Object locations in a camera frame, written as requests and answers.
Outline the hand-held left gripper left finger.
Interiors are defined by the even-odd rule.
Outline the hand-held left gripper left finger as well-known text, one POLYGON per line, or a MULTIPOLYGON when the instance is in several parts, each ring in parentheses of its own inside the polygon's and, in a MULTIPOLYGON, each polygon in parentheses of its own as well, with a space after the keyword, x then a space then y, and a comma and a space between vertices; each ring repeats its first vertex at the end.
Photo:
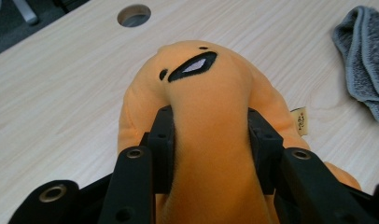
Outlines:
POLYGON ((141 144, 152 154, 153 192, 169 194, 172 188, 175 169, 175 125, 172 107, 158 110, 149 132, 141 144))

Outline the white desk leg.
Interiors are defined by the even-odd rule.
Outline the white desk leg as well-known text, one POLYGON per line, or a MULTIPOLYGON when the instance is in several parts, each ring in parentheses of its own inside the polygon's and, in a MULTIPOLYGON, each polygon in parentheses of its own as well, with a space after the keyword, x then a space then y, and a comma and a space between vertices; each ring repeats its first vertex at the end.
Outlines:
POLYGON ((21 13, 25 22, 29 25, 38 23, 38 17, 27 3, 26 0, 12 0, 18 11, 21 13))

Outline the orange plush toy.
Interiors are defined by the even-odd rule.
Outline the orange plush toy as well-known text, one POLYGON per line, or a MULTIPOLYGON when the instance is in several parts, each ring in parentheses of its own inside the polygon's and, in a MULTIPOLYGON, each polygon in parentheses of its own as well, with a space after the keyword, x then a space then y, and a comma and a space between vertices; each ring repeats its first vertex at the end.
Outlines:
POLYGON ((160 48, 125 92, 118 149, 140 143, 157 111, 175 125, 172 189, 156 198, 157 224, 278 224, 251 155, 247 110, 256 109, 283 137, 307 148, 282 95, 239 54, 203 41, 160 48))

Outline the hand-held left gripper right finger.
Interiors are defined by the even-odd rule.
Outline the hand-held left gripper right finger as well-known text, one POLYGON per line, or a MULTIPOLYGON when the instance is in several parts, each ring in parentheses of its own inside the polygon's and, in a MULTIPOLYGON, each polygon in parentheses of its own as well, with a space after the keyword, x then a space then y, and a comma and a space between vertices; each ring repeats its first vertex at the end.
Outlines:
POLYGON ((262 193, 272 195, 274 166, 283 150, 283 137, 255 109, 248 109, 247 121, 252 158, 262 193))

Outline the grey fluffy towel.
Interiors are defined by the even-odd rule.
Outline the grey fluffy towel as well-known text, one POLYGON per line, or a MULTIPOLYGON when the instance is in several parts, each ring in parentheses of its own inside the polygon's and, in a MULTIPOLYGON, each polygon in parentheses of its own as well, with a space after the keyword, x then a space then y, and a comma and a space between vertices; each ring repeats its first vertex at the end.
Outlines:
POLYGON ((379 12, 353 8, 334 28, 332 40, 344 60, 349 94, 379 122, 379 12))

